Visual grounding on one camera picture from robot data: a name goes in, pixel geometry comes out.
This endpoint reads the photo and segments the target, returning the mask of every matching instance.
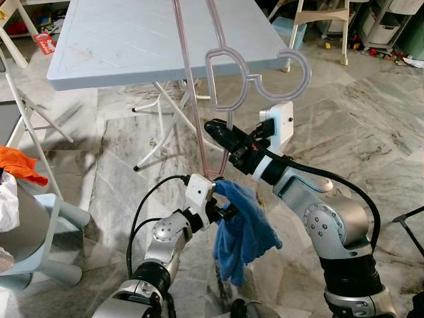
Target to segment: orange cloth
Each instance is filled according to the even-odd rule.
[[[34,171],[36,159],[29,158],[17,149],[0,146],[0,167],[15,178],[25,179],[40,186],[45,186],[48,179]]]

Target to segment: white bag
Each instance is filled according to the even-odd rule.
[[[19,226],[18,186],[10,173],[0,176],[0,232],[8,232]]]

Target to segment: blue cloth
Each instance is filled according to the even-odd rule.
[[[218,260],[221,279],[231,278],[234,285],[241,285],[244,283],[244,265],[274,246],[280,249],[283,243],[270,226],[252,189],[219,180],[215,192],[227,197],[239,212],[229,221],[217,222],[213,255]]]

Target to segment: marble floor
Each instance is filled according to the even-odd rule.
[[[92,218],[84,233],[74,233],[78,238],[75,248],[67,251],[68,260],[83,267],[81,282],[68,289],[37,276],[24,291],[0,290],[0,317],[91,317],[126,278],[127,237],[143,195],[166,176],[201,171],[195,137],[178,122],[166,146],[135,173],[133,166],[158,142],[159,128],[153,110],[136,114],[131,108],[156,98],[153,87],[54,91],[45,79],[51,57],[28,39],[16,43],[30,60],[22,70],[9,57],[17,85],[75,139],[70,144],[55,131],[37,132],[60,189],[66,201],[88,210]],[[423,70],[358,52],[349,52],[349,65],[341,66],[338,48],[326,50],[314,40],[307,41],[302,52],[313,77],[294,101],[295,133],[286,153],[349,178],[376,202],[382,217],[377,268],[392,291],[399,317],[405,317],[412,296],[423,289],[424,259],[401,225],[391,220],[424,204]],[[300,72],[293,66],[290,74],[270,70],[263,76],[269,90],[277,92],[293,88]],[[222,102],[234,99],[239,89],[237,76],[217,80]],[[198,90],[207,93],[205,84]],[[175,100],[182,95],[175,83],[169,91]],[[10,98],[0,78],[0,101]],[[235,115],[235,124],[250,130],[259,110],[269,104],[251,89],[246,105]],[[199,106],[203,121],[222,115],[212,111],[207,101],[200,101]],[[164,107],[164,120],[169,123],[172,110],[165,101]],[[37,116],[32,121],[42,123]],[[19,147],[34,153],[28,138]],[[207,154],[217,163],[216,152],[208,150]],[[253,183],[232,166],[225,177],[257,190],[284,247],[250,264],[245,285],[235,288],[217,279],[212,257],[216,226],[196,234],[182,254],[171,288],[178,317],[229,317],[236,297],[266,302],[283,318],[331,317],[323,299],[323,271],[301,221],[271,194],[268,185]],[[31,188],[37,193],[50,191]],[[165,217],[183,202],[183,185],[177,181],[165,184],[149,199],[141,219]],[[409,224],[424,244],[424,215],[411,218]],[[142,258],[150,229],[140,233],[134,261]],[[60,248],[55,251],[57,257],[65,254]]]

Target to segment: white shelf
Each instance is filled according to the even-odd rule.
[[[21,0],[23,5],[43,5],[45,3],[69,2],[70,0]]]

